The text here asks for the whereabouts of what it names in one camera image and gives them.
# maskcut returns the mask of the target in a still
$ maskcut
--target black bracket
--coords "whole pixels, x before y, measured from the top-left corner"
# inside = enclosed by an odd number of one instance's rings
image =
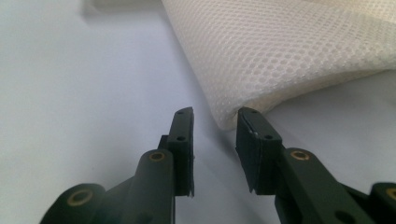
[[[374,184],[370,195],[337,182],[311,152],[285,149],[256,110],[238,111],[236,151],[250,191],[275,195],[282,223],[396,223],[396,184]]]
[[[65,191],[41,224],[172,224],[175,196],[193,195],[193,112],[174,115],[158,149],[140,158],[133,177],[105,191],[81,184]]]

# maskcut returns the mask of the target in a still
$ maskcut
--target white surface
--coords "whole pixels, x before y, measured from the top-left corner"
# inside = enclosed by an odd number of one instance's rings
[[[235,131],[217,128],[163,9],[90,19],[81,10],[0,3],[0,223],[38,223],[76,184],[129,178],[190,105],[196,195],[177,198],[177,224],[278,223],[274,198],[248,192]],[[367,193],[396,182],[395,75],[313,92],[266,117],[286,147],[311,150]]]
[[[222,129],[244,105],[396,69],[394,0],[163,0]]]

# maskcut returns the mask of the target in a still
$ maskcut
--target small hole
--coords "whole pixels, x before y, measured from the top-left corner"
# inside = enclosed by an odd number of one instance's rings
[[[161,161],[161,160],[163,160],[163,158],[165,158],[165,154],[163,154],[161,152],[154,152],[151,155],[149,155],[149,158],[152,161]]]
[[[80,193],[78,193],[78,194],[76,194],[74,197],[73,197],[73,200],[74,201],[83,201],[85,198],[88,198],[89,197],[89,193],[88,192],[80,192]]]
[[[152,220],[152,215],[147,213],[140,213],[136,216],[136,224],[149,224]]]
[[[336,211],[335,217],[337,217],[337,219],[342,221],[343,223],[347,223],[347,224],[356,223],[355,218],[352,215],[343,211]]]
[[[290,153],[290,155],[294,159],[299,160],[299,161],[308,161],[309,160],[309,155],[302,151],[292,151]]]
[[[391,199],[396,200],[396,189],[387,189],[387,194]]]

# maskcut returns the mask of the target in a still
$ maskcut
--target white mesh fabric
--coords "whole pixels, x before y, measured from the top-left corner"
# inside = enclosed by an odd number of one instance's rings
[[[394,0],[163,0],[220,128],[244,105],[396,69]]]

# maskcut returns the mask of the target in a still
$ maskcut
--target screw hole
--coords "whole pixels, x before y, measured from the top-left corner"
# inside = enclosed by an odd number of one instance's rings
[[[67,199],[67,204],[70,206],[80,206],[84,203],[87,203],[93,197],[93,192],[90,189],[80,189],[74,192],[70,197]]]
[[[343,211],[336,211],[335,217],[346,224],[353,224],[356,222],[355,218],[352,215]]]

